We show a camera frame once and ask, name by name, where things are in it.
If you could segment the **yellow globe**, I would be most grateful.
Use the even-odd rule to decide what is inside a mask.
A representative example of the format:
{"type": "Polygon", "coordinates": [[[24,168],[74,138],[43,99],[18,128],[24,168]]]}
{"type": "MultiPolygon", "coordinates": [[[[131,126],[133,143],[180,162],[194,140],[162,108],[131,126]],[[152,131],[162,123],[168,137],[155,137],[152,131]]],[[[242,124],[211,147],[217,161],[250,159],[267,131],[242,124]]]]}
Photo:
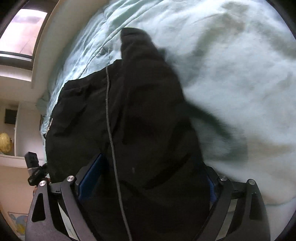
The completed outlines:
{"type": "Polygon", "coordinates": [[[1,152],[7,154],[11,151],[13,147],[12,140],[7,133],[0,134],[0,149],[1,152]]]}

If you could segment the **wall map poster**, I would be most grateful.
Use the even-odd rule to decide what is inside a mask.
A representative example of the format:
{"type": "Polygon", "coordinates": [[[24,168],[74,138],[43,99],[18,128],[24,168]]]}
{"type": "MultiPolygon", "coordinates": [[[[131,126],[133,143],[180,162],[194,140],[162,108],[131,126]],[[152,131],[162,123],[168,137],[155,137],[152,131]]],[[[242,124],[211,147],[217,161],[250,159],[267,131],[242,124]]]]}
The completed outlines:
{"type": "Polygon", "coordinates": [[[16,230],[16,235],[18,236],[18,238],[20,240],[25,240],[28,214],[8,212],[8,216],[13,222],[13,226],[16,230]]]}

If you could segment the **light green quilt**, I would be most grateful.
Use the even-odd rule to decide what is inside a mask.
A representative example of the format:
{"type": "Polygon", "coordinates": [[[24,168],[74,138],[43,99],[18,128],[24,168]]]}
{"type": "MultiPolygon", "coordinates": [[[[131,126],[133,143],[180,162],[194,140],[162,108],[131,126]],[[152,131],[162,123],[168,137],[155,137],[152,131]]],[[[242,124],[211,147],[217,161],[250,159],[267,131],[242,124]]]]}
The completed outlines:
{"type": "Polygon", "coordinates": [[[295,212],[295,38],[266,1],[111,1],[63,50],[38,102],[50,115],[64,84],[120,57],[119,33],[146,31],[180,78],[205,162],[254,179],[271,239],[295,212]]]}

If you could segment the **black jacket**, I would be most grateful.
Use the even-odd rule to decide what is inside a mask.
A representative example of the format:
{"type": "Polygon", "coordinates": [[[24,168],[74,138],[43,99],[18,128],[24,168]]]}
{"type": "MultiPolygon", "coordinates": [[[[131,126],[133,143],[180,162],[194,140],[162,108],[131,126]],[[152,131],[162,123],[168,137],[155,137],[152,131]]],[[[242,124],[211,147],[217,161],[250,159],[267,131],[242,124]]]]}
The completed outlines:
{"type": "Polygon", "coordinates": [[[81,202],[100,240],[194,240],[210,210],[210,186],[174,70],[143,30],[120,33],[121,59],[66,82],[45,135],[51,181],[101,156],[95,189],[81,202]]]}

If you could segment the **window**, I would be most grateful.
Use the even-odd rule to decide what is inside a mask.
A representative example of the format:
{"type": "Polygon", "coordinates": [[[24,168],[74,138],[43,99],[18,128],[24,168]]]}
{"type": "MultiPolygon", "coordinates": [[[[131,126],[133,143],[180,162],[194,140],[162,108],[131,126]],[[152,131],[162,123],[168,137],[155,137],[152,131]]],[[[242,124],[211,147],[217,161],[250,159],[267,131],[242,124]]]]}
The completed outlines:
{"type": "Polygon", "coordinates": [[[34,52],[48,13],[21,8],[1,35],[1,65],[31,70],[34,52]]]}

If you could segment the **white shelf unit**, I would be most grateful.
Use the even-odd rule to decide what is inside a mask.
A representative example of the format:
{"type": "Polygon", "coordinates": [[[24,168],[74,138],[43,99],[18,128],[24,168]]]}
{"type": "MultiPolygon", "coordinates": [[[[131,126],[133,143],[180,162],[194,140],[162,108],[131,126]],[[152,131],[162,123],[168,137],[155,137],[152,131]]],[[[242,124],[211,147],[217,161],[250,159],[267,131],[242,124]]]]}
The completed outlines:
{"type": "Polygon", "coordinates": [[[1,133],[11,139],[11,150],[1,152],[1,165],[26,168],[25,154],[36,153],[39,165],[45,164],[45,149],[40,133],[42,115],[35,104],[1,100],[1,133]]]}

